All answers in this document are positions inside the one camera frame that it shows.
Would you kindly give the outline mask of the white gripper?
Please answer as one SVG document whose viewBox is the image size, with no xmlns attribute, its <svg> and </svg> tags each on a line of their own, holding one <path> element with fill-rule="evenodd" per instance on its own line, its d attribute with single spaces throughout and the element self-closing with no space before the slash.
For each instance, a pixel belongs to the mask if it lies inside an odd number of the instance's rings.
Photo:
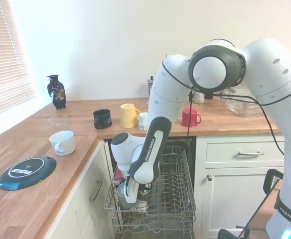
<svg viewBox="0 0 291 239">
<path fill-rule="evenodd" d="M 128 175 L 124 183 L 124 196 L 126 202 L 135 203 L 137 201 L 138 191 L 139 183 Z"/>
</svg>

